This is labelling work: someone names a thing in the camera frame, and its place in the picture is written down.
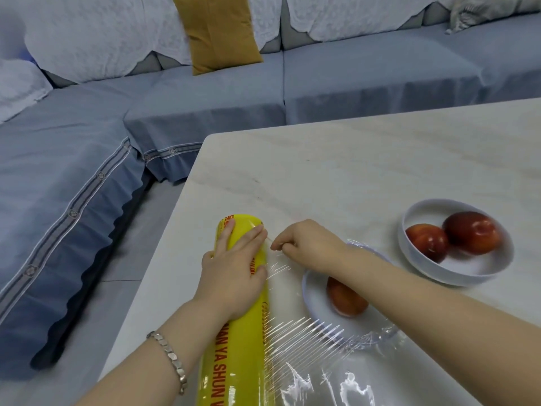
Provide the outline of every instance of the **bowl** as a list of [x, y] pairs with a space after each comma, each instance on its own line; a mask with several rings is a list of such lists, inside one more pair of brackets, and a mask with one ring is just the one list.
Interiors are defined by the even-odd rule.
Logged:
[[[441, 227], [449, 215], [464, 211], [480, 212], [492, 219], [502, 236], [502, 243], [497, 249], [484, 255], [468, 256], [451, 247], [447, 257], [437, 264], [419, 252], [406, 235], [406, 229], [411, 225], [432, 224]], [[398, 225], [398, 245], [419, 272], [454, 286], [474, 286], [493, 278], [509, 267], [515, 255], [509, 232], [494, 217], [472, 205], [451, 199], [426, 199], [412, 205]]]
[[[367, 245], [351, 240], [347, 243], [352, 247], [367, 249], [389, 261]], [[306, 270], [302, 278], [302, 298], [314, 320], [314, 329], [317, 328], [330, 341], [348, 350], [370, 348], [387, 341], [398, 332], [398, 328], [371, 305], [355, 317], [348, 318], [337, 314], [327, 296], [328, 278], [327, 275], [311, 270]]]

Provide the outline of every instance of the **white marble table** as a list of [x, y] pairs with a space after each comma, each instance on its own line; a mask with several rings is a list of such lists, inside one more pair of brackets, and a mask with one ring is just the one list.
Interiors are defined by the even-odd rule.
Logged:
[[[398, 249], [398, 219], [437, 197], [487, 211], [515, 242], [512, 267], [464, 293], [541, 325], [541, 100], [241, 131], [205, 141], [102, 375], [192, 297], [222, 217], [256, 215], [270, 237], [313, 218], [412, 270]], [[270, 280], [276, 321], [306, 315], [301, 277], [294, 268]], [[478, 404], [407, 338], [349, 356], [329, 383], [315, 367], [311, 380], [310, 405]], [[194, 386], [179, 404], [193, 404]]]

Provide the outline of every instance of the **forearm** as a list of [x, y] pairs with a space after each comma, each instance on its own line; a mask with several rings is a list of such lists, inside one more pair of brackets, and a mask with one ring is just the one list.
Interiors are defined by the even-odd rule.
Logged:
[[[191, 300], [158, 331], [189, 374], [226, 321], [219, 308]], [[179, 389], [179, 376], [171, 361], [151, 338], [98, 382], [77, 406], [170, 406]]]
[[539, 404], [540, 328], [362, 250], [345, 257], [338, 279], [400, 327], [480, 402]]

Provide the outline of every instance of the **plastic wrap roll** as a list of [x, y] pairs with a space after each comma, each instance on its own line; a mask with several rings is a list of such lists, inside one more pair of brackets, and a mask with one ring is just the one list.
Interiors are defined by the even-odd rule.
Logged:
[[[261, 220], [250, 215], [230, 215], [220, 221], [216, 239], [231, 219], [235, 228], [228, 249]], [[250, 264], [251, 273], [266, 264], [263, 247]], [[268, 382], [265, 351], [267, 347], [268, 291], [240, 319], [229, 321], [206, 349], [201, 359], [198, 406], [274, 406], [271, 382]]]

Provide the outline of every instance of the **bowl rim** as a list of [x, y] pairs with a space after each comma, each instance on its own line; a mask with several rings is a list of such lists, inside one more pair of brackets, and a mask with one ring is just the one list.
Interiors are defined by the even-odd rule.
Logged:
[[[483, 215], [486, 215], [487, 217], [489, 217], [490, 219], [492, 219], [496, 225], [501, 228], [505, 234], [507, 235], [506, 238], [508, 239], [509, 241], [509, 244], [510, 244], [510, 248], [511, 248], [511, 261], [509, 262], [509, 264], [505, 267], [503, 267], [502, 269], [500, 269], [499, 271], [496, 271], [496, 272], [493, 272], [493, 273], [487, 273], [487, 274], [466, 274], [466, 273], [460, 273], [460, 272], [456, 272], [456, 271], [453, 271], [449, 268], [446, 268], [445, 266], [442, 266], [440, 264], [438, 264], [437, 262], [434, 262], [433, 260], [427, 258], [426, 256], [424, 256], [421, 252], [419, 252], [419, 250], [417, 250], [417, 248], [415, 247], [415, 245], [409, 240], [409, 238], [407, 237], [406, 235], [406, 228], [404, 228], [404, 221], [406, 220], [406, 217], [409, 215], [409, 213], [411, 212], [411, 210], [413, 210], [415, 207], [417, 207], [419, 204], [424, 204], [424, 203], [428, 203], [428, 202], [431, 202], [431, 203], [437, 203], [437, 202], [454, 202], [455, 204], [460, 204], [462, 206], [465, 206], [467, 208], [471, 208], [472, 211], [474, 212], [479, 212], [479, 213], [482, 213]], [[513, 244], [513, 240], [511, 238], [511, 234], [509, 233], [508, 230], [505, 229], [505, 227], [496, 219], [494, 218], [493, 216], [491, 216], [490, 214], [488, 214], [487, 212], [483, 211], [482, 209], [480, 208], [477, 208], [476, 206], [474, 205], [471, 205], [471, 204], [467, 204], [466, 202], [462, 202], [462, 201], [457, 201], [457, 200], [454, 200], [454, 199], [450, 199], [450, 198], [427, 198], [427, 199], [423, 199], [423, 200], [420, 200], [420, 201], [417, 201], [415, 204], [412, 204], [411, 206], [409, 206], [409, 208], [402, 214], [402, 217], [400, 219], [400, 231], [402, 232], [403, 234], [403, 237], [406, 239], [406, 242], [408, 243], [408, 245], [411, 245], [413, 247], [413, 250], [415, 250], [415, 252], [421, 256], [421, 259], [426, 262], [428, 265], [436, 265], [438, 266], [439, 268], [443, 269], [444, 271], [447, 271], [447, 272], [450, 272], [452, 274], [455, 274], [455, 275], [459, 275], [461, 277], [466, 277], [466, 278], [477, 278], [477, 279], [485, 279], [485, 278], [492, 278], [494, 277], [495, 275], [497, 275], [498, 273], [502, 273], [504, 270], [506, 270], [511, 262], [513, 261], [513, 259], [515, 258], [515, 245]], [[419, 268], [417, 268], [417, 266], [411, 262], [409, 260], [409, 257], [408, 257], [408, 254], [405, 253], [403, 250], [402, 250], [402, 247], [400, 247], [400, 251], [402, 252], [402, 254], [406, 257], [406, 259], [409, 261], [409, 263], [415, 268], [417, 269], [419, 272], [422, 272], [424, 275], [428, 276], [429, 278], [432, 278], [434, 279], [431, 275], [427, 274], [425, 270], [421, 270]]]
[[[383, 255], [381, 252], [378, 252], [377, 250], [375, 250], [374, 248], [366, 245], [366, 244], [363, 244], [361, 242], [357, 242], [353, 239], [348, 239], [346, 241], [346, 243], [348, 245], [353, 245], [353, 246], [357, 246], [359, 248], [363, 248], [363, 249], [366, 249], [370, 252], [372, 252], [373, 254], [377, 255], [379, 258], [389, 262], [389, 263], [392, 263], [388, 257], [386, 257], [385, 255]], [[304, 301], [304, 304], [306, 306], [306, 309], [308, 310], [308, 313], [310, 315], [310, 317], [312, 318], [312, 320], [314, 321], [315, 325], [316, 326], [325, 326], [326, 323], [324, 321], [322, 321], [321, 319], [319, 319], [317, 316], [314, 315], [314, 312], [311, 308], [310, 305], [308, 305], [308, 302], [307, 302], [307, 299], [306, 299], [306, 289], [307, 289], [307, 286], [306, 286], [306, 282], [307, 282], [307, 279], [308, 279], [308, 276], [310, 275], [310, 273], [316, 273], [315, 271], [312, 271], [310, 269], [306, 269], [305, 272], [304, 272], [304, 275], [302, 276], [302, 300]], [[379, 336], [379, 339], [376, 340], [376, 341], [370, 341], [370, 342], [363, 342], [359, 339], [357, 340], [352, 340], [351, 343], [354, 343], [354, 348], [353, 350], [364, 350], [364, 349], [368, 349], [368, 348], [371, 348], [375, 345], [378, 345], [380, 343], [383, 343], [385, 341], [389, 341], [390, 339], [392, 339], [398, 332], [399, 332], [399, 327], [396, 326], [394, 323], [392, 323], [391, 321], [389, 321], [393, 326], [391, 328], [389, 328], [390, 332], [387, 333], [385, 336], [382, 337], [382, 335]], [[328, 338], [329, 341], [333, 341], [337, 344], [340, 344], [341, 342], [343, 341], [347, 341], [348, 339], [346, 338], [343, 338], [343, 337], [329, 337]]]

